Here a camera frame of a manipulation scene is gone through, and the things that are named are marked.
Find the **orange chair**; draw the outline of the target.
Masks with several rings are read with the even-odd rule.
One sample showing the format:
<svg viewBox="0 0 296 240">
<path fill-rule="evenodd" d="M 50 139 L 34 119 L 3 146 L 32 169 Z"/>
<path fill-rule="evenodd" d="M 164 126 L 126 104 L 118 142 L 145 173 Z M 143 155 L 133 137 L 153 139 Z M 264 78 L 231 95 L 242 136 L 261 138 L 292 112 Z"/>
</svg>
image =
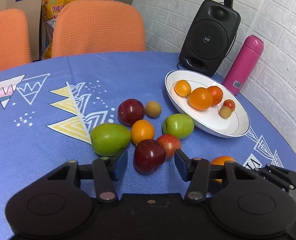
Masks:
<svg viewBox="0 0 296 240">
<path fill-rule="evenodd" d="M 31 62 L 25 13 L 19 9 L 0 11 L 0 72 Z"/>
<path fill-rule="evenodd" d="M 111 0 L 78 0 L 58 14 L 52 57 L 144 51 L 145 27 L 131 5 Z"/>
</svg>

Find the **dark red plum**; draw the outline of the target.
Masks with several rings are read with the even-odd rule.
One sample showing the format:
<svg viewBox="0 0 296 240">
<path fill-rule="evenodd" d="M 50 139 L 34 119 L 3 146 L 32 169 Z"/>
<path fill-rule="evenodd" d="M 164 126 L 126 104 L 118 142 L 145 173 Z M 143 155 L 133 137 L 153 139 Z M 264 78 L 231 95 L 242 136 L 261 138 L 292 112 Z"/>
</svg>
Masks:
<svg viewBox="0 0 296 240">
<path fill-rule="evenodd" d="M 145 107 L 136 99 L 125 100 L 119 105 L 117 110 L 119 121 L 126 126 L 132 126 L 136 121 L 142 120 L 144 116 Z"/>
</svg>

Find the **small red-orange fruit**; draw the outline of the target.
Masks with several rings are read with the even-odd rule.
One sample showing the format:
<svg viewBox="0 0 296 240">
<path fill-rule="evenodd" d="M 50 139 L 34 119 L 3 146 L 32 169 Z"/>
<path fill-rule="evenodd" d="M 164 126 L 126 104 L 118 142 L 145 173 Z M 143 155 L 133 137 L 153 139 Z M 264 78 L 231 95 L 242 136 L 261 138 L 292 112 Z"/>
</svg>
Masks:
<svg viewBox="0 0 296 240">
<path fill-rule="evenodd" d="M 227 99 L 224 101 L 223 105 L 229 107 L 232 112 L 235 111 L 236 106 L 235 106 L 235 102 L 233 100 Z"/>
</svg>

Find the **yellow-orange small orange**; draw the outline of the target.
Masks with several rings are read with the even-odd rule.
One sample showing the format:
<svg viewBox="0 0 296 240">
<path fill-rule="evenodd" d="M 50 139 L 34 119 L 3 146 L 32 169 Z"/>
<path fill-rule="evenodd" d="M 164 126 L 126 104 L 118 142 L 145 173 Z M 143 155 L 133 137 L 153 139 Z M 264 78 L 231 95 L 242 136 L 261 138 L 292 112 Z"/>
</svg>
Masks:
<svg viewBox="0 0 296 240">
<path fill-rule="evenodd" d="M 181 97 L 187 97 L 191 93 L 191 86 L 187 80 L 179 80 L 174 86 L 175 92 Z"/>
</svg>

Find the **red-yellow plum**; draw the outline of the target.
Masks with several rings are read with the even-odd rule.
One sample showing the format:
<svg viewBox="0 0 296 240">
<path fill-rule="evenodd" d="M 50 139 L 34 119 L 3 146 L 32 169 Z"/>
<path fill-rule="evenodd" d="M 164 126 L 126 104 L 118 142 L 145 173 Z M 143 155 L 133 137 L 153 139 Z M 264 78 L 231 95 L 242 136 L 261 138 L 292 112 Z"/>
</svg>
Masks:
<svg viewBox="0 0 296 240">
<path fill-rule="evenodd" d="M 159 142 L 160 145 L 162 145 L 165 149 L 167 159 L 170 159 L 174 156 L 175 150 L 181 149 L 181 141 L 171 134 L 161 135 L 157 139 L 157 142 Z"/>
</svg>

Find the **left orange chair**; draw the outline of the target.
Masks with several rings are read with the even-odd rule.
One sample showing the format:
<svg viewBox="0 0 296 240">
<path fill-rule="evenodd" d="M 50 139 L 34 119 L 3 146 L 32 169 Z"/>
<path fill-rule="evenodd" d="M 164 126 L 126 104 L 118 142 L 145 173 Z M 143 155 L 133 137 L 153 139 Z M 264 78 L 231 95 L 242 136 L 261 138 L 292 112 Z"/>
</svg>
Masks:
<svg viewBox="0 0 296 240">
<path fill-rule="evenodd" d="M 31 62 L 25 13 L 19 9 L 0 11 L 0 72 Z"/>
</svg>

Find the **small tan apricot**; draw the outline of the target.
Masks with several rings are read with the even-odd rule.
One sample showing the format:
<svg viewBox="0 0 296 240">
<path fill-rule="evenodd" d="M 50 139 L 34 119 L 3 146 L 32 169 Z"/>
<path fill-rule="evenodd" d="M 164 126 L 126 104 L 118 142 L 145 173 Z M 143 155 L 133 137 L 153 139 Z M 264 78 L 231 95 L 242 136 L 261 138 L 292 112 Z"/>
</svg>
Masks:
<svg viewBox="0 0 296 240">
<path fill-rule="evenodd" d="M 228 106 L 223 106 L 219 111 L 219 115 L 224 119 L 228 119 L 231 116 L 231 114 L 232 110 Z"/>
</svg>

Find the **large orange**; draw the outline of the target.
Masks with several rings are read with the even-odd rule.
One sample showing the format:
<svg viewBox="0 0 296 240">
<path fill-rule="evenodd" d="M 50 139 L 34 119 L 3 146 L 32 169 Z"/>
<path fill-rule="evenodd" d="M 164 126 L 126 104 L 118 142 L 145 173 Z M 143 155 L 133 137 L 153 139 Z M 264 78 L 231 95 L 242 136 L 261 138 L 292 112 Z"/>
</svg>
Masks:
<svg viewBox="0 0 296 240">
<path fill-rule="evenodd" d="M 224 166 L 225 162 L 228 163 L 235 163 L 236 160 L 230 156 L 221 156 L 221 157 L 217 157 L 214 160 L 211 161 L 211 165 L 216 165 L 216 166 Z M 223 176 L 223 171 L 219 172 L 219 178 L 216 178 L 215 181 L 218 183 L 222 183 L 222 176 Z"/>
<path fill-rule="evenodd" d="M 188 101 L 194 109 L 205 111 L 211 107 L 213 98 L 207 88 L 199 87 L 190 93 Z"/>
</svg>

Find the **right orange chair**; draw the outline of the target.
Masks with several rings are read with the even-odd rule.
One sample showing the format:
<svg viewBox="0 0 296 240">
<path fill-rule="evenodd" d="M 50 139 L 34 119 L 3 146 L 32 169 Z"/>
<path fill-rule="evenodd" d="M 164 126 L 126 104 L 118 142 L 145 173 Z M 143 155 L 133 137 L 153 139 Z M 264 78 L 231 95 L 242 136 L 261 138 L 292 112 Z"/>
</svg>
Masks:
<svg viewBox="0 0 296 240">
<path fill-rule="evenodd" d="M 111 0 L 78 0 L 58 14 L 52 57 L 144 51 L 145 27 L 131 5 Z"/>
</svg>

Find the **deep orange tangerine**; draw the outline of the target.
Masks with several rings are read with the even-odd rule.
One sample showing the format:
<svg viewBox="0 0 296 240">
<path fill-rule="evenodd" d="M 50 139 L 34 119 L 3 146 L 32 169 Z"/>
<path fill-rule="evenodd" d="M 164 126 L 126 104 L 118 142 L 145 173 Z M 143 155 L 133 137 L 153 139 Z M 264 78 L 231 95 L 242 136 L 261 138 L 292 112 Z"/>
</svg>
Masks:
<svg viewBox="0 0 296 240">
<path fill-rule="evenodd" d="M 210 92 L 213 102 L 212 106 L 218 105 L 222 99 L 223 99 L 223 91 L 218 86 L 210 86 L 207 88 L 207 90 Z"/>
</svg>

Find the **pink thermos bottle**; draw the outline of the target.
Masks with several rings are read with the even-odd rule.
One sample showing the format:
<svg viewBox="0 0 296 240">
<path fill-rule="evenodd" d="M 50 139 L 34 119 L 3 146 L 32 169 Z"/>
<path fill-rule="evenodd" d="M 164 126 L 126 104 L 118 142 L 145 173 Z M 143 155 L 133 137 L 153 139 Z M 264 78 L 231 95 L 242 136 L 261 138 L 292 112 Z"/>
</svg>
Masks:
<svg viewBox="0 0 296 240">
<path fill-rule="evenodd" d="M 237 95 L 250 76 L 263 51 L 264 43 L 262 40 L 254 35 L 249 35 L 223 80 L 222 84 L 224 87 L 234 95 Z"/>
</svg>

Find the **black speaker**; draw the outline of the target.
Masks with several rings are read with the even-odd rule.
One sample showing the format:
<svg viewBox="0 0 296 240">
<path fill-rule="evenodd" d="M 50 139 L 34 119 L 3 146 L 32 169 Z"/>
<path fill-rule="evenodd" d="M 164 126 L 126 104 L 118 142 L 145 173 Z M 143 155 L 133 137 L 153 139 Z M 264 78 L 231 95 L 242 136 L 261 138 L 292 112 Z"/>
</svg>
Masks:
<svg viewBox="0 0 296 240">
<path fill-rule="evenodd" d="M 216 73 L 234 43 L 241 22 L 233 2 L 205 0 L 201 4 L 179 54 L 183 67 L 208 77 Z"/>
</svg>

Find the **white round plate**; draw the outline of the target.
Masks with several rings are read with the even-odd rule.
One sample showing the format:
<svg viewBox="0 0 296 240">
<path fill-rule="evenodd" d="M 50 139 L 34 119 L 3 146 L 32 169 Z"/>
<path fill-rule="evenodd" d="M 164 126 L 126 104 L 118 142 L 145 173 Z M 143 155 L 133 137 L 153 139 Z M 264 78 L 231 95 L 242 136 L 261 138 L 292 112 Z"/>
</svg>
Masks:
<svg viewBox="0 0 296 240">
<path fill-rule="evenodd" d="M 246 135 L 251 127 L 243 105 L 214 79 L 189 70 L 173 70 L 165 77 L 170 101 L 199 129 L 221 138 Z"/>
</svg>

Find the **dark red apple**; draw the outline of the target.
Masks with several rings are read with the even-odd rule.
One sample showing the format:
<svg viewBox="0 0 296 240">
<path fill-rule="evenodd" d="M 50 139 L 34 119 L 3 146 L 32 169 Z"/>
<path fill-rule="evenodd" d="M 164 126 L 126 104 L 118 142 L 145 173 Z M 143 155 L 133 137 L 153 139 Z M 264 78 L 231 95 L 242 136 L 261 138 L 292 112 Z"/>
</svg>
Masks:
<svg viewBox="0 0 296 240">
<path fill-rule="evenodd" d="M 134 166 L 140 173 L 151 174 L 166 161 L 166 151 L 153 139 L 139 142 L 134 151 Z"/>
</svg>

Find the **large green apple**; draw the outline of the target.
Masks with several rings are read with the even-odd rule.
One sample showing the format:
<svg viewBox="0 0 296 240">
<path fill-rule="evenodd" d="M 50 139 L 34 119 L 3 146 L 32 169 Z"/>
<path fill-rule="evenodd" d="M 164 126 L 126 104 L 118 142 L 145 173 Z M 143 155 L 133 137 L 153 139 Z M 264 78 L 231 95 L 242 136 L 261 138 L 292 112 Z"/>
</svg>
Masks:
<svg viewBox="0 0 296 240">
<path fill-rule="evenodd" d="M 113 157 L 121 154 L 130 144 L 130 131 L 120 125 L 105 123 L 92 129 L 90 133 L 94 152 L 102 157 Z"/>
</svg>

